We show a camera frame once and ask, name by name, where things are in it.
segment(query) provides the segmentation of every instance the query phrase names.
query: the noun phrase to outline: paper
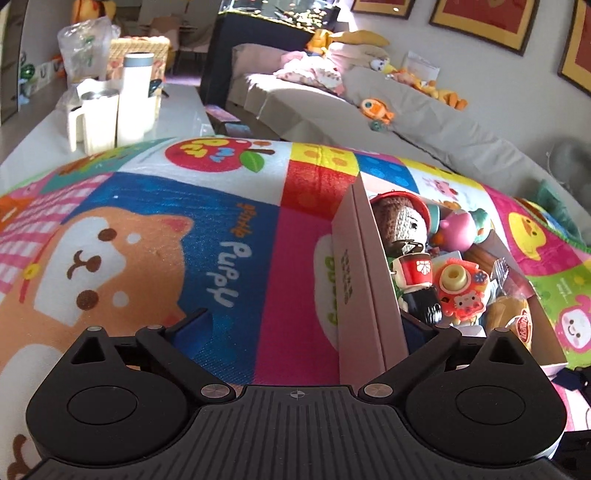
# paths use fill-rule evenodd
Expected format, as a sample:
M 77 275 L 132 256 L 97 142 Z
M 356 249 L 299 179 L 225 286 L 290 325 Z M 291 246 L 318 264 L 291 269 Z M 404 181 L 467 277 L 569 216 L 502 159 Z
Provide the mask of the paper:
M 439 75 L 439 67 L 436 67 L 412 51 L 409 51 L 404 57 L 402 68 L 407 69 L 408 72 L 424 82 L 437 80 L 437 76 Z

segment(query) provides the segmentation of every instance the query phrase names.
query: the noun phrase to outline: play mat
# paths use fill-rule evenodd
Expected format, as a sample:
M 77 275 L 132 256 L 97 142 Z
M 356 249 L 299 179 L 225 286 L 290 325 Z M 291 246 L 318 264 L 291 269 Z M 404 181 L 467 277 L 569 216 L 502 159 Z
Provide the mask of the play mat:
M 591 255 L 541 210 L 378 154 L 219 137 L 145 142 L 0 199 L 0 477 L 35 464 L 26 405 L 90 325 L 131 335 L 206 307 L 213 320 L 186 353 L 226 382 L 338 383 L 331 219 L 359 172 L 368 189 L 489 212 L 570 366 L 591 364 Z

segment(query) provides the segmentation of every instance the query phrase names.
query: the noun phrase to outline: wicker basket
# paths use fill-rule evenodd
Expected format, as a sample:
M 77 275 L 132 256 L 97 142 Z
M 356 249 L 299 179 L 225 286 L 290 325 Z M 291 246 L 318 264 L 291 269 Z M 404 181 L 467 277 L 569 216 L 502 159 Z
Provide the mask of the wicker basket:
M 123 72 L 123 59 L 128 53 L 153 53 L 154 67 L 152 68 L 152 80 L 164 81 L 166 60 L 170 49 L 170 40 L 166 37 L 124 37 L 111 41 L 109 63 L 107 65 L 107 80 L 120 79 Z M 155 95 L 160 97 L 162 88 Z M 157 101 L 156 114 L 160 111 L 160 98 Z

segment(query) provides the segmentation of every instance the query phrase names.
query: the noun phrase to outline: cardboard box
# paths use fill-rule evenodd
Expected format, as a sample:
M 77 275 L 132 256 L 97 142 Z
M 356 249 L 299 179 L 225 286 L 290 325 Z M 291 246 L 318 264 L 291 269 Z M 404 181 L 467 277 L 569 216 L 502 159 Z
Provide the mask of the cardboard box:
M 347 190 L 332 228 L 340 382 L 352 385 L 357 392 L 408 355 L 386 256 L 361 175 Z M 494 258 L 505 258 L 511 275 L 532 294 L 528 299 L 534 329 L 532 354 L 547 375 L 554 375 L 566 366 L 566 358 L 529 282 L 494 232 L 480 247 Z

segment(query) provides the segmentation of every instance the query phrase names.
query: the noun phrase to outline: table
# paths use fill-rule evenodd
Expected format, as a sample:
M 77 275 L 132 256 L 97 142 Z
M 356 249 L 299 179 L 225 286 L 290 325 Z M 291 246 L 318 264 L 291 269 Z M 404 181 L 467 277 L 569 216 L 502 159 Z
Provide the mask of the table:
M 207 137 L 214 135 L 197 89 L 187 85 L 164 85 L 160 116 L 144 139 Z M 71 152 L 66 135 L 66 113 L 52 111 L 0 165 L 0 193 L 47 170 L 85 156 L 83 145 Z

